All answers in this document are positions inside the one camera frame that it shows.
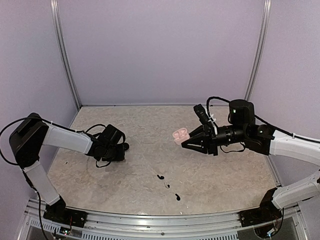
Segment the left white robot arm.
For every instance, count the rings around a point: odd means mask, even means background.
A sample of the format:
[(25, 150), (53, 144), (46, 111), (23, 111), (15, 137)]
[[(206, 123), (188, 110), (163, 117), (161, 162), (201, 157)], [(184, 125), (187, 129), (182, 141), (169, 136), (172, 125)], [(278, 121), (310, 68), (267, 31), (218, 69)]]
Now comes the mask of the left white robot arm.
[(63, 223), (70, 218), (70, 211), (56, 188), (51, 183), (40, 163), (43, 146), (53, 146), (84, 154), (97, 162), (121, 162), (130, 148), (125, 134), (109, 124), (102, 132), (90, 134), (60, 126), (31, 113), (17, 120), (19, 126), (10, 134), (9, 145), (16, 164), (22, 169), (26, 180), (48, 206), (49, 212)]

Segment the pink earbud charging case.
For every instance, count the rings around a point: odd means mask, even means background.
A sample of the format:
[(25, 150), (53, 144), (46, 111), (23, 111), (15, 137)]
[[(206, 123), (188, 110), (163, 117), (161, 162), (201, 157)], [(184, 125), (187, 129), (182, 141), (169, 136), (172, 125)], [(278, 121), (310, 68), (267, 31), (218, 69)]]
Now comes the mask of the pink earbud charging case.
[(183, 142), (190, 139), (190, 135), (188, 133), (188, 130), (186, 128), (180, 128), (172, 133), (172, 136), (174, 138), (174, 143), (176, 145), (181, 145)]

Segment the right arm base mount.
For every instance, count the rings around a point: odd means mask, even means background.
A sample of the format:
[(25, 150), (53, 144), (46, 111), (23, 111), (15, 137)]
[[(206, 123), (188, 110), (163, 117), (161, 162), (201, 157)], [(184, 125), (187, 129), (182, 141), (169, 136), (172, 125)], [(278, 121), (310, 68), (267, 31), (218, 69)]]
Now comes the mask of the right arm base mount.
[(274, 221), (276, 218), (280, 219), (281, 217), (282, 211), (277, 208), (270, 209), (258, 207), (239, 212), (239, 218), (243, 228)]

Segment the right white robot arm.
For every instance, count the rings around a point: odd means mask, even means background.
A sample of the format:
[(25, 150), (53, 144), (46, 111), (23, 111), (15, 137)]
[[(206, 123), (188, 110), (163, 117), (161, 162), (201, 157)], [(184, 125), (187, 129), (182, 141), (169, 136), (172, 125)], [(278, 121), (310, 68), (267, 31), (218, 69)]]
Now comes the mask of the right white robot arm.
[[(244, 149), (265, 155), (283, 156), (319, 166), (320, 141), (314, 138), (296, 135), (280, 129), (255, 114), (254, 104), (235, 99), (228, 102), (229, 125), (218, 126), (210, 113), (209, 97), (206, 106), (195, 105), (193, 110), (201, 125), (188, 132), (186, 128), (175, 131), (174, 142), (182, 148), (203, 154), (217, 156), (223, 146), (241, 144)], [(294, 182), (285, 187), (269, 190), (256, 210), (256, 218), (266, 222), (276, 209), (320, 194), (320, 172)]]

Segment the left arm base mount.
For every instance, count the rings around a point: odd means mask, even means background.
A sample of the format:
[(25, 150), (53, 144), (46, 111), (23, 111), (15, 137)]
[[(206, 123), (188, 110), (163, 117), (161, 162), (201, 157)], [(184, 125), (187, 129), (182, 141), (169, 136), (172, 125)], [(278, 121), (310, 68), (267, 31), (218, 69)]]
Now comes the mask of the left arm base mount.
[(46, 209), (43, 214), (46, 220), (78, 228), (84, 228), (87, 216), (87, 212), (71, 208), (65, 208), (62, 211)]

